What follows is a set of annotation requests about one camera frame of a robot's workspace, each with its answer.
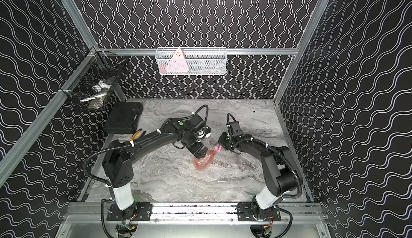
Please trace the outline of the pink spray nozzle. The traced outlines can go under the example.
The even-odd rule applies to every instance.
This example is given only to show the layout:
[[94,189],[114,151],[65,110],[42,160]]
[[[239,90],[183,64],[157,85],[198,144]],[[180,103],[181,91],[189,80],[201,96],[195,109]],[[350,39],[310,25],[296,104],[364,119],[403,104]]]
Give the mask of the pink spray nozzle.
[[217,152],[220,152],[221,149],[222,149],[222,146],[221,146],[221,145],[215,145],[215,146],[214,146],[214,151],[215,151],[216,153],[217,153]]

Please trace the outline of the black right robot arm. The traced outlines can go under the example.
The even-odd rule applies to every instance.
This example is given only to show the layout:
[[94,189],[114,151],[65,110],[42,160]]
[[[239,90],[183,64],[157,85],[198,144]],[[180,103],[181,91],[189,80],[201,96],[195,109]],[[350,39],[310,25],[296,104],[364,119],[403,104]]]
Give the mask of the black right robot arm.
[[231,113],[226,115],[226,127],[227,132],[221,134],[218,143],[234,154],[250,154],[262,165],[265,186],[251,201],[255,219],[262,221],[268,218],[271,209],[286,198],[298,199],[302,196],[303,181],[288,147],[270,146],[245,134]]

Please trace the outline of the pink transparent spray bottle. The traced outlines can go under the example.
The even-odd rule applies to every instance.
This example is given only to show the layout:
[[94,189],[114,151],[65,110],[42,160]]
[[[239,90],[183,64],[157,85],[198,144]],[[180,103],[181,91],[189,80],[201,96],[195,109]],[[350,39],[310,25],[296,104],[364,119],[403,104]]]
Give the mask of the pink transparent spray bottle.
[[193,162],[194,167],[197,170],[205,169],[213,162],[215,155],[216,155],[216,151],[210,150],[206,153],[205,157],[201,159],[193,158],[192,162]]

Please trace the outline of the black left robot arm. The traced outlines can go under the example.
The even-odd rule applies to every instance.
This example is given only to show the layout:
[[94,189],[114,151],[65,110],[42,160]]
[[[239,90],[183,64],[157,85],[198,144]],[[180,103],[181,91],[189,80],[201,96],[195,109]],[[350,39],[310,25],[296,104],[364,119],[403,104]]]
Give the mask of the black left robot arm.
[[[208,149],[202,141],[210,136],[208,115],[209,106],[202,105],[190,116],[168,118],[160,128],[149,134],[128,142],[116,141],[109,148],[90,155],[83,163],[83,172],[85,176],[104,183],[109,188],[111,198],[103,199],[104,204],[113,202],[115,209],[120,211],[122,220],[133,219],[137,215],[130,184],[134,176],[133,163],[169,144],[179,150],[188,149],[196,159],[204,158]],[[100,154],[105,155],[102,166],[108,179],[97,177],[88,170],[90,161]]]

